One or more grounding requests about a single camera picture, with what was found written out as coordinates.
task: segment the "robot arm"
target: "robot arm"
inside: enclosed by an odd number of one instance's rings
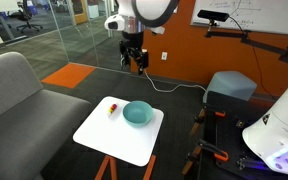
[[[120,42],[122,65],[133,59],[139,74],[148,67],[148,53],[142,51],[144,30],[163,34],[161,27],[173,14],[179,0],[118,0],[118,14],[105,21],[105,28],[122,31],[124,40]]]

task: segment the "white robot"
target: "white robot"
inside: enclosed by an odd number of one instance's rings
[[[164,29],[160,26],[170,18],[178,1],[118,0],[118,15],[109,17],[105,27],[122,31],[129,41],[126,49],[135,49],[126,51],[127,56],[133,56],[136,51],[141,56],[144,29],[162,34]],[[137,64],[140,69],[148,66],[148,62]],[[242,136],[246,145],[270,169],[288,174],[288,89],[260,120],[243,130]]]

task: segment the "couch cushion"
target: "couch cushion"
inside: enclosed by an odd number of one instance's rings
[[[0,180],[33,179],[91,111],[89,102],[40,90],[0,116]]]
[[[42,88],[23,55],[0,55],[0,114]]]

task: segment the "wall outlet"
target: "wall outlet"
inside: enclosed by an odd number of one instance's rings
[[[162,52],[162,60],[166,60],[167,59],[167,52]]]

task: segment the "bowl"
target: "bowl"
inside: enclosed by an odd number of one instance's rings
[[[153,118],[153,108],[144,101],[132,101],[123,108],[123,116],[131,126],[142,127]]]

